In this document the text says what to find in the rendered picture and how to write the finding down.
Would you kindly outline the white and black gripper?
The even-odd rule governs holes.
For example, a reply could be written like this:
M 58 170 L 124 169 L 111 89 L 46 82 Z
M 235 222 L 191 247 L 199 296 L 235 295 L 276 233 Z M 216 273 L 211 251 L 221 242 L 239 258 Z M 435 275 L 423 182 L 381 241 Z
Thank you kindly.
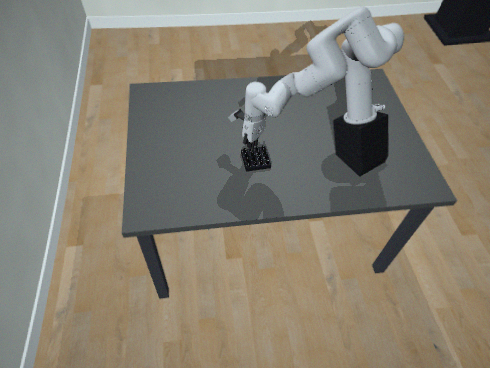
M 250 122 L 244 119 L 242 137 L 244 138 L 243 144 L 247 144 L 248 148 L 254 149 L 254 145 L 258 145 L 259 136 L 265 131 L 266 116 L 258 122 Z M 247 134 L 246 134 L 247 133 Z

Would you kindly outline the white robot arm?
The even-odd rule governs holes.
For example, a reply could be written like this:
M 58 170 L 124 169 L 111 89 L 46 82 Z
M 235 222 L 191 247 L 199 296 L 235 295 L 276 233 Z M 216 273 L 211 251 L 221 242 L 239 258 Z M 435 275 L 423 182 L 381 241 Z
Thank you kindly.
M 346 40 L 340 49 L 336 38 L 342 33 Z M 369 68 L 388 62 L 400 51 L 403 42 L 404 32 L 399 24 L 376 25 L 369 9 L 359 7 L 307 44 L 306 50 L 313 64 L 296 72 L 298 74 L 294 72 L 285 76 L 269 93 L 264 84 L 250 83 L 246 87 L 245 113 L 239 109 L 229 119 L 231 122 L 238 118 L 258 122 L 264 114 L 277 117 L 298 92 L 310 97 L 345 77 L 347 113 L 344 121 L 350 124 L 371 122 L 377 117 L 378 110 L 385 109 L 385 105 L 371 105 L 372 73 Z

